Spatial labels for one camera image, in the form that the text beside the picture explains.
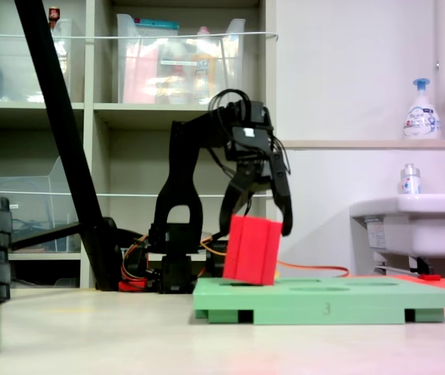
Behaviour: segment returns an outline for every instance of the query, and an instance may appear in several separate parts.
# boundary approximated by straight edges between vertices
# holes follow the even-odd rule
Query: floor
[[[14,290],[0,375],[445,374],[445,323],[207,325],[189,295]]]

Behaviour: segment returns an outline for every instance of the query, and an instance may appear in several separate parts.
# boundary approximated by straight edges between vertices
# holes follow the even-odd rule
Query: green foam tray
[[[195,317],[209,323],[384,324],[443,322],[445,289],[396,278],[279,279],[263,287],[200,278]]]

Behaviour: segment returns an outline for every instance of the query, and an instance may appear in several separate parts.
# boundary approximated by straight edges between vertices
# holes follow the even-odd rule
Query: red cube
[[[282,224],[233,215],[223,277],[247,284],[273,285]]]

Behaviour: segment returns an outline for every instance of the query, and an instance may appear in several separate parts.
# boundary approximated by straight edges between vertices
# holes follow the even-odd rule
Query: white sink
[[[445,194],[396,195],[353,204],[370,247],[411,257],[445,257]]]

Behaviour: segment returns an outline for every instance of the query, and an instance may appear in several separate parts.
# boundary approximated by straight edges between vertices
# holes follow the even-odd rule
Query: clear plastic container
[[[242,87],[245,20],[233,20],[224,37],[141,38],[131,16],[117,15],[118,101],[208,104],[226,88]],[[200,68],[207,72],[201,79]]]
[[[0,196],[9,200],[15,240],[77,221],[60,158],[48,176],[0,177]],[[80,238],[75,234],[19,252],[80,252]]]
[[[53,40],[72,102],[84,100],[84,39],[72,20],[59,20]],[[0,102],[44,102],[27,41],[0,36]]]

